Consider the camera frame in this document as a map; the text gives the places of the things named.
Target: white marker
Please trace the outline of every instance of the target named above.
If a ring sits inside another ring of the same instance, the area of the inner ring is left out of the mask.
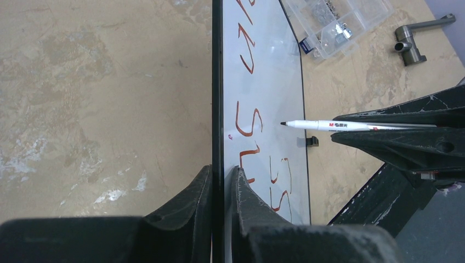
[[[430,124],[366,123],[342,121],[291,121],[281,122],[281,125],[306,130],[324,130],[326,132],[361,132],[364,130],[405,130],[436,127],[436,125]]]

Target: white board surface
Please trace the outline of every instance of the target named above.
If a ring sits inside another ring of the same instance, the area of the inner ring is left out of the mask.
[[[223,1],[224,175],[243,167],[258,196],[298,225],[310,224],[305,131],[280,122],[304,119],[301,70],[279,0]]]

